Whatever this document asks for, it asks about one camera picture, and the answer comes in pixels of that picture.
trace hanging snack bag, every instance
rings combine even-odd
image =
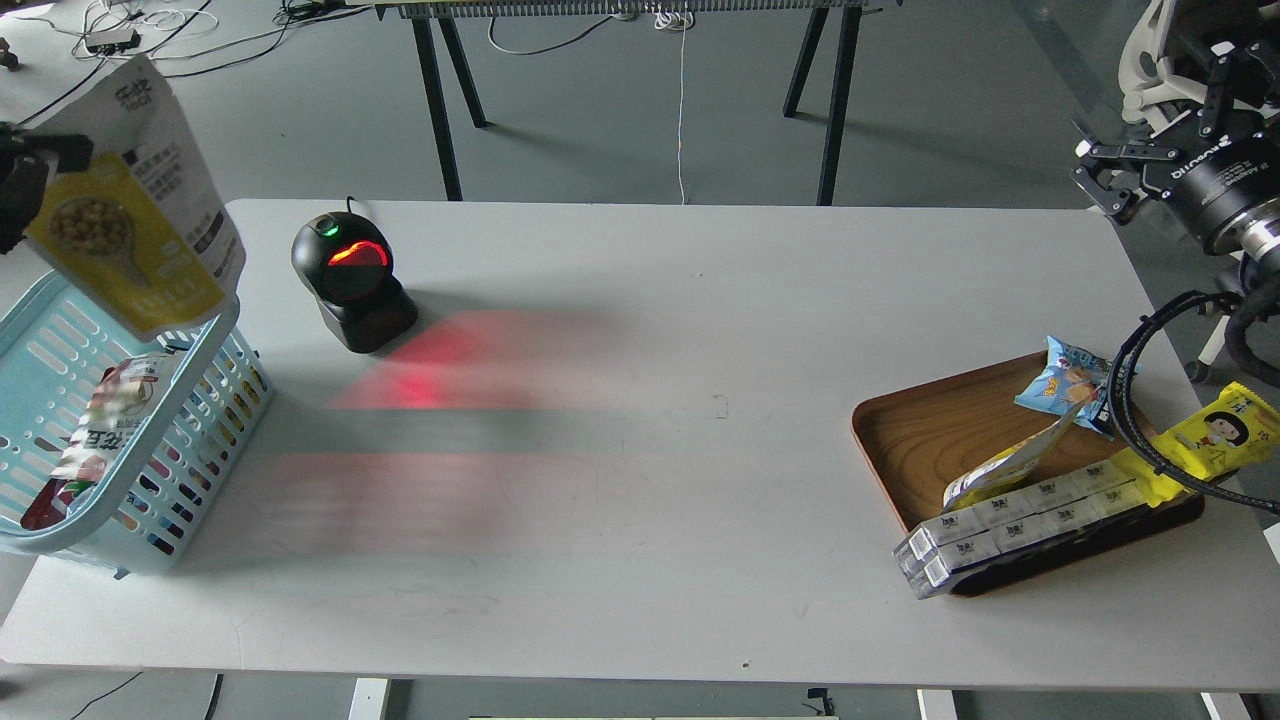
[[[146,55],[36,132],[93,142],[90,168],[55,176],[27,228],[51,265],[142,341],[230,304],[243,246],[178,101]]]

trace table leg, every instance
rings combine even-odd
[[[449,59],[453,60],[453,69],[458,73],[458,85],[462,86],[462,97],[467,101],[467,110],[471,111],[471,124],[477,128],[489,127],[489,120],[484,118],[484,109],[480,108],[480,95],[476,94],[476,83],[471,77],[471,65],[462,51],[462,40],[458,38],[458,27],[453,24],[453,18],[436,18],[440,23],[440,35],[444,36],[444,46],[449,50]]]
[[[920,720],[956,720],[956,702],[951,691],[915,691]]]
[[[389,689],[390,680],[385,678],[357,678],[347,720],[383,720]]]
[[[827,8],[814,8],[809,12],[809,27],[804,31],[804,44],[800,45],[800,56],[796,58],[796,68],[791,72],[791,87],[787,88],[787,100],[782,104],[782,117],[796,117],[796,106],[800,105],[800,94],[804,92],[804,83],[809,79],[809,68],[813,65],[813,54],[818,50],[818,38],[822,28],[827,24]]]
[[[845,110],[849,108],[849,81],[854,74],[858,31],[863,23],[861,5],[842,10],[840,45],[836,46],[836,81],[831,87],[831,113],[827,115],[827,145],[822,151],[822,179],[818,182],[818,205],[831,205],[836,192],[836,168],[840,165],[840,143],[845,137]]]
[[[415,18],[411,22],[413,23],[413,41],[417,44],[417,60],[422,67],[426,106],[431,113],[431,129],[435,132],[435,150],[440,156],[444,196],[449,200],[462,200],[462,184],[458,182],[458,161],[453,156],[453,137],[449,135],[449,115],[444,110],[444,92],[440,90],[440,67],[435,59],[435,45],[431,42],[431,26],[425,18]]]

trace power strip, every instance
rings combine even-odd
[[[133,50],[142,44],[142,37],[133,28],[104,29],[84,36],[84,49],[95,55],[115,55]]]

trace yellow snack package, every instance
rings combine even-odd
[[[1222,388],[1217,400],[1158,437],[1151,445],[1161,455],[1201,480],[1261,462],[1280,441],[1280,414],[1240,383]],[[1181,483],[1157,474],[1132,448],[1111,462],[1134,475],[1147,505],[1157,505],[1188,492]]]
[[[178,99],[146,54],[111,69],[41,123],[93,145],[56,176],[31,247],[137,340],[229,309],[244,247]]]

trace brown serving tray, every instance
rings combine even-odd
[[[1047,428],[1053,416],[1014,404],[1014,397],[1043,369],[1046,352],[1006,360],[923,386],[873,397],[852,415],[854,439],[879,482],[895,518],[908,533],[942,512],[947,483],[997,452]],[[1153,434],[1139,416],[1143,432]],[[1106,460],[1125,446],[1073,425],[1030,474],[1055,478]],[[954,594],[979,594],[1082,557],[1097,555],[1153,533],[1189,523],[1204,509],[1203,496],[1142,509],[1125,523],[1108,525],[1056,550],[996,565],[960,583]]]

